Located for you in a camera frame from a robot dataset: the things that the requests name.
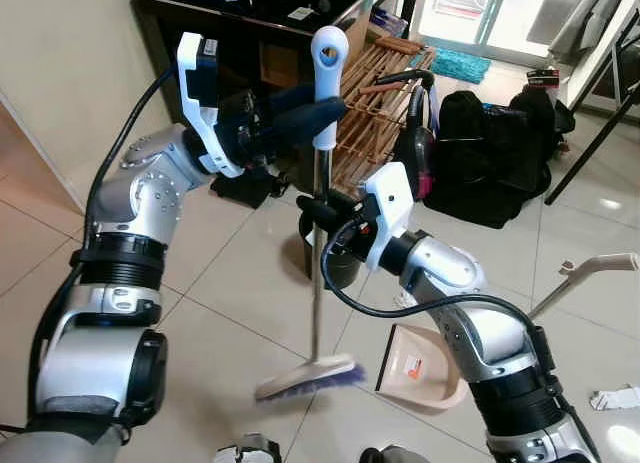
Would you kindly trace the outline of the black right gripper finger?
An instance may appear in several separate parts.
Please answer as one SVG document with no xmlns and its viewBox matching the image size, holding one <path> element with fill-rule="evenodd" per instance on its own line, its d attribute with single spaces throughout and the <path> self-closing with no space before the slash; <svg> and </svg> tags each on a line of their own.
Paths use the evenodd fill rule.
<svg viewBox="0 0 640 463">
<path fill-rule="evenodd" d="M 339 229 L 343 225 L 343 213 L 323 202 L 317 201 L 311 195 L 298 195 L 298 210 L 300 234 L 310 234 L 315 227 L 320 227 L 325 233 Z"/>
</svg>

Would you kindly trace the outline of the black wrapped left gripper finger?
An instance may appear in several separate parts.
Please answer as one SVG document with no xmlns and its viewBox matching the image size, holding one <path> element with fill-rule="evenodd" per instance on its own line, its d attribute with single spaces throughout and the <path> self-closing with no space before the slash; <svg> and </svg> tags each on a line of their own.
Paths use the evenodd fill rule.
<svg viewBox="0 0 640 463">
<path fill-rule="evenodd" d="M 346 111 L 346 102 L 340 97 L 306 101 L 273 96 L 268 99 L 268 124 L 262 129 L 262 143 L 274 149 L 311 146 L 312 140 L 339 123 Z"/>
</svg>

